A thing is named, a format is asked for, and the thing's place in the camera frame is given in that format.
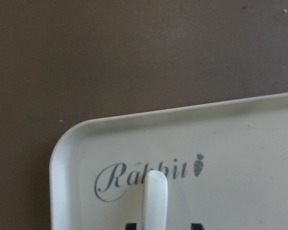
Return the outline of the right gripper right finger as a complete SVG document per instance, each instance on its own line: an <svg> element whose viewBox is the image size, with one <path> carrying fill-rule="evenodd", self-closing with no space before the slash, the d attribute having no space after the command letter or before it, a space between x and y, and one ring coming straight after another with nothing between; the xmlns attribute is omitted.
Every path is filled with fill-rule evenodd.
<svg viewBox="0 0 288 230"><path fill-rule="evenodd" d="M204 226L201 223L192 223L191 230L204 230Z"/></svg>

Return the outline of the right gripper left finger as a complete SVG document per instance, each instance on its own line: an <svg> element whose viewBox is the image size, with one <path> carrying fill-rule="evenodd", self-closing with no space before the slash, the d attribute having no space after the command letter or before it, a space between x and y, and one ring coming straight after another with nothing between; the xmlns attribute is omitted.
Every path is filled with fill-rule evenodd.
<svg viewBox="0 0 288 230"><path fill-rule="evenodd" d="M136 230L136 223L127 223L125 230Z"/></svg>

